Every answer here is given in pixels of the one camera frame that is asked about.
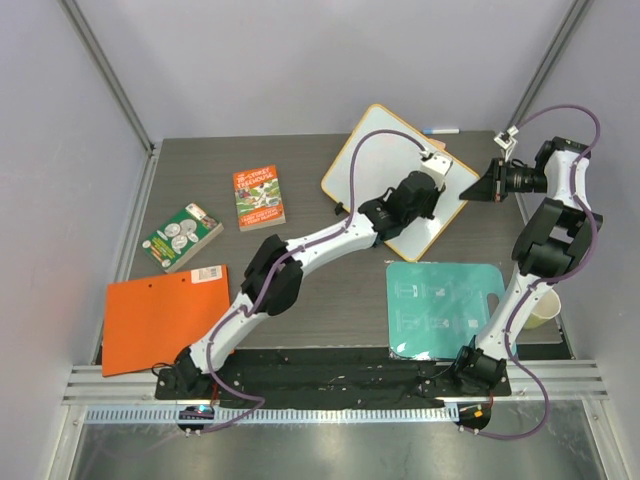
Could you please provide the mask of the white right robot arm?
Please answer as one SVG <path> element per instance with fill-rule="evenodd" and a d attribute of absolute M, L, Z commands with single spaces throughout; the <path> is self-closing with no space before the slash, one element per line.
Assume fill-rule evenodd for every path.
<path fill-rule="evenodd" d="M 546 195 L 514 244 L 514 272 L 491 320 L 460 349 L 452 365 L 451 380 L 460 393 L 487 394 L 501 383 L 512 341 L 536 305 L 553 285 L 574 274 L 589 253 L 593 233 L 603 223 L 586 197 L 589 159 L 588 146 L 554 137 L 542 145 L 533 167 L 494 158 L 486 173 L 459 195 L 485 202 L 501 202 L 509 193 Z"/>

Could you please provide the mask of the yellow-framed whiteboard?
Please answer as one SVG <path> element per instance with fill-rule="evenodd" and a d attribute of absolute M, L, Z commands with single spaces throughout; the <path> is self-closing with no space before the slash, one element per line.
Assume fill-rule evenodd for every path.
<path fill-rule="evenodd" d="M 334 202 L 342 202 L 347 210 L 351 209 L 349 178 L 352 155 L 358 142 L 377 130 L 399 131 L 410 138 L 383 133 L 365 141 L 355 163 L 357 206 L 382 195 L 389 187 L 396 188 L 410 172 L 417 170 L 421 165 L 422 150 L 440 150 L 453 157 L 446 148 L 434 145 L 433 138 L 423 135 L 384 106 L 374 104 L 358 122 L 321 181 L 324 193 Z M 479 179 L 472 168 L 457 158 L 452 159 L 452 167 L 445 177 L 446 189 L 434 211 L 435 218 L 415 220 L 398 237 L 386 243 L 407 262 L 421 259 L 466 205 L 459 195 Z"/>

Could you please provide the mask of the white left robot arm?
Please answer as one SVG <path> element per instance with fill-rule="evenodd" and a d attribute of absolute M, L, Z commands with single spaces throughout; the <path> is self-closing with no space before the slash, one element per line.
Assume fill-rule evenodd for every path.
<path fill-rule="evenodd" d="M 413 171 L 398 187 L 364 202 L 334 225 L 298 239 L 265 239 L 245 270 L 241 291 L 225 314 L 197 342 L 184 348 L 161 382 L 179 397 L 200 399 L 213 385 L 213 373 L 262 321 L 297 301 L 304 278 L 347 254 L 398 237 L 416 219 L 432 220 L 445 176 Z"/>

